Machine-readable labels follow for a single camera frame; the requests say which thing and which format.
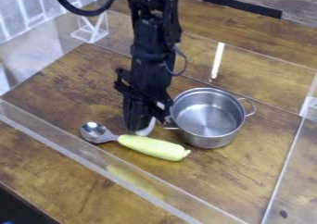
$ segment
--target spoon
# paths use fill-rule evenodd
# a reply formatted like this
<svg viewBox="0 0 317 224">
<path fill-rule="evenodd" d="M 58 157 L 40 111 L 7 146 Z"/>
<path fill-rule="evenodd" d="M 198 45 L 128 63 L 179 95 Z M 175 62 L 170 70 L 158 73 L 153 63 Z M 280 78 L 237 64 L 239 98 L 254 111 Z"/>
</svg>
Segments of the spoon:
<svg viewBox="0 0 317 224">
<path fill-rule="evenodd" d="M 120 145 L 132 150 L 170 161 L 179 161 L 191 152 L 181 145 L 162 140 L 127 134 L 118 136 L 111 133 L 104 125 L 95 122 L 83 124 L 80 133 L 84 139 L 92 143 L 118 141 Z"/>
</svg>

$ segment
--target spoon handle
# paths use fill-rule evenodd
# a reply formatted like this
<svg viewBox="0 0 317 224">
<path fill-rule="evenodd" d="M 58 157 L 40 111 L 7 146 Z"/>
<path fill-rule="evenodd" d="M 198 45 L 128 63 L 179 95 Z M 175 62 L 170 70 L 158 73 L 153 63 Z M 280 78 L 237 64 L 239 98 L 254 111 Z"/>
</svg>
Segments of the spoon handle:
<svg viewBox="0 0 317 224">
<path fill-rule="evenodd" d="M 179 161 L 191 150 L 181 145 L 136 135 L 122 135 L 118 142 L 132 150 L 169 161 Z"/>
</svg>

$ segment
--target metal pot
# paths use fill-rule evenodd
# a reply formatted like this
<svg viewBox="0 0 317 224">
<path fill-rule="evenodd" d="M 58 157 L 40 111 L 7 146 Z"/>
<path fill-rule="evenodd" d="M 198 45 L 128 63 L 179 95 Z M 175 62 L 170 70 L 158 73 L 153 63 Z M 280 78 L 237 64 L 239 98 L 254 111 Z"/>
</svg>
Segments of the metal pot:
<svg viewBox="0 0 317 224">
<path fill-rule="evenodd" d="M 246 114 L 241 100 L 253 106 Z M 227 145 L 245 122 L 257 112 L 255 105 L 246 98 L 237 99 L 230 93 L 214 88 L 195 88 L 182 93 L 171 107 L 171 118 L 183 140 L 201 148 Z"/>
</svg>

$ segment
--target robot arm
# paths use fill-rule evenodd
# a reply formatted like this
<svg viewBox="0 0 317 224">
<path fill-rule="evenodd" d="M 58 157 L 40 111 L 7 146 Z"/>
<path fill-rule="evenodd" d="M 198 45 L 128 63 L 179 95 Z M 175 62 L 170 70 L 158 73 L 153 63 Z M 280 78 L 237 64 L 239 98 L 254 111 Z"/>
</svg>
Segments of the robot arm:
<svg viewBox="0 0 317 224">
<path fill-rule="evenodd" d="M 94 16 L 107 10 L 115 0 L 94 11 L 75 8 L 59 0 L 74 13 Z M 175 44 L 181 41 L 178 22 L 178 0 L 127 0 L 131 10 L 134 44 L 131 45 L 131 70 L 116 69 L 115 89 L 123 94 L 126 127 L 131 131 L 143 130 L 155 117 L 161 122 L 170 115 L 173 99 L 167 94 L 174 73 L 175 54 L 181 54 Z"/>
</svg>

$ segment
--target pot handle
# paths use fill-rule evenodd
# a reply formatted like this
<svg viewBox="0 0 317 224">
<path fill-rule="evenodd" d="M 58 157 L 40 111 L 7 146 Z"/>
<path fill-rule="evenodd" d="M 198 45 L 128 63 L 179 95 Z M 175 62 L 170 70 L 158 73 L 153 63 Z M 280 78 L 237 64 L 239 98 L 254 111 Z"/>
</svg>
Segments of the pot handle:
<svg viewBox="0 0 317 224">
<path fill-rule="evenodd" d="M 245 115 L 246 117 L 250 117 L 255 114 L 257 107 L 255 107 L 254 103 L 247 98 L 238 98 L 238 101 L 241 101 L 241 100 L 245 100 L 253 106 L 253 112 Z"/>
<path fill-rule="evenodd" d="M 158 124 L 167 131 L 178 131 L 179 130 L 179 128 L 178 128 L 178 126 L 177 126 L 173 119 L 166 120 L 163 123 L 161 123 L 159 120 L 158 120 Z"/>
</svg>

